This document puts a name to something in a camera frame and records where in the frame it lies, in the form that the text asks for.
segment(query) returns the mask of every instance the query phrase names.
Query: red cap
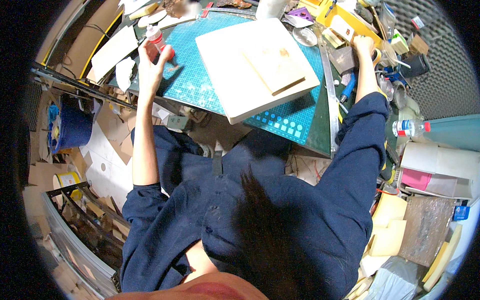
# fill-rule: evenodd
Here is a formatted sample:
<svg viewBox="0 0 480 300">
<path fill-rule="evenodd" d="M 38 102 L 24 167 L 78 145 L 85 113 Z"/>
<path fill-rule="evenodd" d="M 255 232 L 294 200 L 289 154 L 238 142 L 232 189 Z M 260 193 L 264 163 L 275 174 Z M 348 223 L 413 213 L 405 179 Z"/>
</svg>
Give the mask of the red cap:
<svg viewBox="0 0 480 300">
<path fill-rule="evenodd" d="M 162 47 L 160 47 L 160 51 L 163 51 L 163 48 L 165 48 L 166 45 L 163 45 Z M 175 56 L 175 51 L 173 50 L 172 48 L 172 55 L 170 55 L 170 57 L 168 58 L 168 60 L 172 60 L 173 57 Z"/>
</svg>

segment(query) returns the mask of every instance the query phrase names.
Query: bottle cap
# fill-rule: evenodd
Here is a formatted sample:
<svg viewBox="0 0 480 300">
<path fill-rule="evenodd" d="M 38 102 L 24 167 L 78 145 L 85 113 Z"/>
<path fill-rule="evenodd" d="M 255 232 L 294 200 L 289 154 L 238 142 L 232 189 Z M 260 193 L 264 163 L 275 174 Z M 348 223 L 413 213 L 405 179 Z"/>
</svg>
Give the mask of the bottle cap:
<svg viewBox="0 0 480 300">
<path fill-rule="evenodd" d="M 166 45 L 163 45 L 162 47 L 160 47 L 160 51 L 163 51 L 163 48 L 165 48 Z M 170 55 L 170 57 L 168 58 L 168 60 L 172 60 L 172 58 L 175 56 L 175 50 L 173 50 L 172 48 L 172 54 Z"/>
<path fill-rule="evenodd" d="M 147 32 L 145 35 L 149 41 L 155 41 L 162 36 L 162 32 L 158 29 L 158 26 L 152 26 L 150 24 L 147 26 Z"/>
</svg>

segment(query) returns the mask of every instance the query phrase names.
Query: floor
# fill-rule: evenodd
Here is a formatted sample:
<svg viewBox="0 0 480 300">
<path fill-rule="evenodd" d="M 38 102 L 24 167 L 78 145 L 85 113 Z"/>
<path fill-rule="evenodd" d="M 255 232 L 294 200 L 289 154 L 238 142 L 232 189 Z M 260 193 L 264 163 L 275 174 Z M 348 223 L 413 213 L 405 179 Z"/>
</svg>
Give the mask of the floor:
<svg viewBox="0 0 480 300">
<path fill-rule="evenodd" d="M 226 117 L 212 114 L 205 127 L 194 124 L 193 131 L 188 134 L 196 142 L 224 150 L 226 154 L 250 130 L 242 123 L 230 125 Z M 122 161 L 97 122 L 93 125 L 90 141 L 80 147 L 80 151 L 90 165 L 85 175 L 97 195 L 112 196 L 121 210 L 133 188 L 132 160 L 127 164 Z M 329 164 L 330 159 L 292 154 L 286 163 L 286 174 L 316 185 Z"/>
</svg>

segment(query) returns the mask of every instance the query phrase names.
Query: workbench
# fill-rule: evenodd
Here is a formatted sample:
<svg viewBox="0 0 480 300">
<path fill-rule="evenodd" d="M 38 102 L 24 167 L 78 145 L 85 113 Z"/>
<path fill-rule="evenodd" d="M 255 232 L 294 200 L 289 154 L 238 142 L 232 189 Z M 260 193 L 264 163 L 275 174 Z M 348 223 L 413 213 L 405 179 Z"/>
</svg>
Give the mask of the workbench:
<svg viewBox="0 0 480 300">
<path fill-rule="evenodd" d="M 210 1 L 201 0 L 200 4 L 202 5 L 202 7 L 205 7 L 208 2 L 210 2 Z M 247 9 L 247 11 L 255 12 L 256 7 L 252 6 L 251 8 Z M 119 26 L 119 28 L 123 27 L 124 25 L 126 25 L 130 22 L 130 21 L 127 21 L 127 20 L 128 19 L 126 19 L 126 21 L 124 21 Z M 166 29 L 162 29 L 163 37 L 164 37 L 165 40 L 168 39 L 168 36 L 172 33 L 174 28 L 175 28 L 175 26 L 169 27 L 169 28 L 166 28 Z M 145 35 L 146 29 L 145 28 L 140 29 L 140 28 L 138 28 L 137 25 L 134 25 L 134 30 L 135 30 L 135 34 L 136 34 L 137 38 L 139 40 L 142 40 L 142 37 L 144 37 L 144 35 Z M 136 64 L 138 65 L 138 63 L 139 63 L 138 53 L 134 52 L 131 55 L 131 57 L 136 62 Z M 341 77 L 339 76 L 338 72 L 336 71 L 335 67 L 332 64 L 331 64 L 331 69 L 332 69 L 333 78 L 341 81 Z M 313 117 L 312 117 L 312 123 L 311 123 L 311 126 L 310 126 L 310 130 L 308 131 L 308 135 L 307 135 L 307 138 L 305 140 L 305 144 L 303 144 L 301 146 L 303 146 L 303 147 L 305 147 L 309 150 L 315 151 L 315 152 L 317 152 L 317 153 L 319 153 L 323 156 L 330 157 L 330 123 L 329 123 L 329 113 L 328 113 L 327 92 L 326 92 L 324 78 L 319 78 L 319 80 L 321 81 L 320 93 L 317 96 L 318 97 L 317 98 L 317 104 L 316 104 L 315 111 L 314 111 L 314 114 L 313 114 Z M 132 84 L 130 85 L 128 91 L 130 91 L 134 94 L 138 94 L 138 90 L 139 90 L 138 73 L 136 73 L 135 77 L 133 79 L 131 79 L 131 82 L 132 82 Z M 118 87 L 115 77 L 113 77 L 106 84 L 110 85 L 110 86 L 113 86 L 113 87 Z M 343 88 L 344 88 L 343 85 L 337 86 L 336 87 L 336 94 L 340 95 Z M 157 98 L 160 98 L 160 99 L 163 98 L 163 95 L 162 95 L 161 91 L 159 91 L 159 93 L 157 94 Z M 206 110 L 206 111 L 213 111 L 213 110 L 207 108 L 206 106 L 198 105 L 198 101 L 195 101 L 195 103 L 192 103 L 192 102 L 189 102 L 189 100 L 185 100 L 185 99 L 180 100 L 180 99 L 172 98 L 172 97 L 165 97 L 165 98 L 170 99 L 170 100 L 174 100 L 174 101 L 178 101 L 182 105 L 186 105 L 186 106 L 189 106 L 189 107 L 200 108 L 200 109 Z M 353 101 L 354 101 L 354 95 L 352 95 L 351 99 L 348 100 L 348 102 L 346 103 L 346 107 L 350 108 L 351 105 L 353 104 Z M 345 117 L 345 113 L 343 111 L 341 111 L 341 114 L 343 115 L 343 117 Z"/>
</svg>

